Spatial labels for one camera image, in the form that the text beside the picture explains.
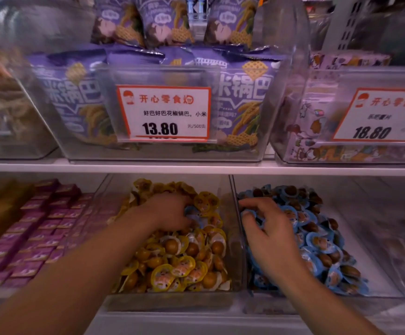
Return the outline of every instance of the forearm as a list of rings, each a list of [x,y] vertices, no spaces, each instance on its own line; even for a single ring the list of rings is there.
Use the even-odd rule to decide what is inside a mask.
[[[122,219],[4,302],[0,334],[82,334],[125,264],[154,231],[151,214],[140,207]]]
[[[384,334],[365,317],[346,306],[305,268],[280,280],[279,287],[315,335]]]

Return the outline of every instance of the pile of yellow candy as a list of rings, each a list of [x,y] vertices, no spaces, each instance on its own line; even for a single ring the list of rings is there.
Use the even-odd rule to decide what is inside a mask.
[[[222,260],[227,239],[217,209],[219,198],[208,191],[199,194],[184,182],[152,183],[138,179],[117,217],[144,204],[154,194],[179,192],[191,197],[185,215],[194,220],[177,232],[155,231],[139,248],[113,286],[112,293],[157,293],[231,289]]]

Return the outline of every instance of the stack of purple boxes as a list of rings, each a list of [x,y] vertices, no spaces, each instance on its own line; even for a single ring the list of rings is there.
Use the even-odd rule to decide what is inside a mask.
[[[0,286],[27,284],[43,265],[73,248],[93,211],[94,194],[58,179],[35,184],[36,193],[21,210],[24,216],[0,237]]]

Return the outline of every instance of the price tag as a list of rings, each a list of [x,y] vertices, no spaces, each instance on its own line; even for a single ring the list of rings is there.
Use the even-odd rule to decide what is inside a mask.
[[[358,88],[333,141],[405,142],[405,89]]]
[[[117,86],[131,141],[205,142],[210,87]]]

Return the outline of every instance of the person's left hand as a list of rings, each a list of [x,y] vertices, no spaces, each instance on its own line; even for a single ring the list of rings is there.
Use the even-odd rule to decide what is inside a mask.
[[[184,216],[184,208],[192,204],[191,198],[177,193],[156,194],[139,206],[153,216],[154,227],[161,231],[179,231],[192,220]]]

